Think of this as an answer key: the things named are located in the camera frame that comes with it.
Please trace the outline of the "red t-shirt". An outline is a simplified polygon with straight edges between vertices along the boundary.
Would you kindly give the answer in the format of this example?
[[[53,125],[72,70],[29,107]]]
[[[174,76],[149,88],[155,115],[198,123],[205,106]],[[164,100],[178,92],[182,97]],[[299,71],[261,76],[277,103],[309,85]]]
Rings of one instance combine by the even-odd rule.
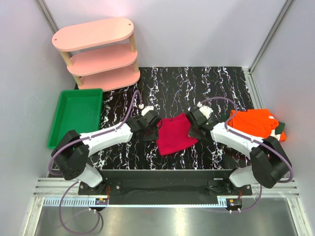
[[[198,142],[196,138],[189,136],[191,123],[184,113],[173,118],[163,118],[160,123],[157,140],[160,155],[185,150]]]

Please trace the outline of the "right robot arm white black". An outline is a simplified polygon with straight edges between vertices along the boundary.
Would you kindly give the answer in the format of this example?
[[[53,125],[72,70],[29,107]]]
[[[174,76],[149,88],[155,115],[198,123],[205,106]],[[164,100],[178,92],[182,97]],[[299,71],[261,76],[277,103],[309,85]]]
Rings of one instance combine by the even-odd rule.
[[[246,156],[251,165],[235,169],[223,183],[224,191],[234,195],[241,187],[249,184],[260,184],[272,188],[282,182],[286,174],[287,181],[292,180],[292,164],[280,142],[272,136],[259,138],[251,136],[225,122],[210,118],[211,112],[198,108],[186,113],[191,126],[189,135],[198,140],[214,141],[226,145]]]

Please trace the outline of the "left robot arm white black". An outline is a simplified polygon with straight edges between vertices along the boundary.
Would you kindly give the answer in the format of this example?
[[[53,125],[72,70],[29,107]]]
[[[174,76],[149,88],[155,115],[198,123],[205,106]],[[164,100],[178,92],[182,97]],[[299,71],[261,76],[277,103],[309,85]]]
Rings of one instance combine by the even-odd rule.
[[[95,132],[79,134],[70,130],[55,147],[52,159],[64,180],[83,182],[93,193],[100,195],[106,190],[106,182],[100,171],[88,164],[88,158],[100,150],[131,140],[156,140],[160,127],[158,113],[147,110],[137,117]]]

